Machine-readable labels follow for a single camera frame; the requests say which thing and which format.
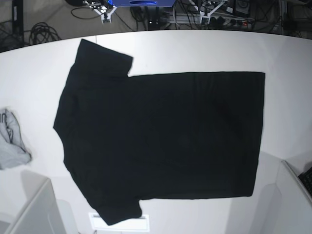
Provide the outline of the blue box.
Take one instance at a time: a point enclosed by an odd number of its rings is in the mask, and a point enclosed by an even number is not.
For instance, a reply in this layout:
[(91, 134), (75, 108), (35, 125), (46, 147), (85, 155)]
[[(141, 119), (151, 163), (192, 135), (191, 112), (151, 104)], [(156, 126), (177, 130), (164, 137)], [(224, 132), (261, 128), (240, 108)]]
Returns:
[(157, 6), (172, 7), (176, 0), (109, 0), (116, 7)]

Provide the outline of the grey crumpled cloth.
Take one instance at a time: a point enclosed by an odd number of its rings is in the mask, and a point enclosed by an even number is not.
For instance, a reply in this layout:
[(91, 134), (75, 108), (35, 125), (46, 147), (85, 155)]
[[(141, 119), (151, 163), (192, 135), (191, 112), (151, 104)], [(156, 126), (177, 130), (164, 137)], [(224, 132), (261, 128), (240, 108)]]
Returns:
[(0, 110), (0, 169), (5, 170), (31, 162), (20, 132), (20, 125), (12, 112)]

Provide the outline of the black keyboard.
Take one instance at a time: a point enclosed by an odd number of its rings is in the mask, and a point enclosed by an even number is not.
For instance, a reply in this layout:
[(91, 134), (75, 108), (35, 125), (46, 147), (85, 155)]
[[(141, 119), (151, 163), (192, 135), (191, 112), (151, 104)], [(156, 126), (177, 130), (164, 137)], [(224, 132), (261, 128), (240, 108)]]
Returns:
[(308, 193), (312, 195), (312, 167), (310, 167), (306, 172), (300, 174), (299, 179)]

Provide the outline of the black T-shirt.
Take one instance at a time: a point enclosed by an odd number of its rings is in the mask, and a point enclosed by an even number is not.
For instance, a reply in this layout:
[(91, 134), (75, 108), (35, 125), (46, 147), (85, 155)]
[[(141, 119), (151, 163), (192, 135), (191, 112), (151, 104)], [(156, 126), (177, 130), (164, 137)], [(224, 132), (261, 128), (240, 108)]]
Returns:
[(108, 224), (148, 199), (251, 196), (265, 74), (128, 76), (131, 56), (79, 44), (54, 122), (64, 165)]

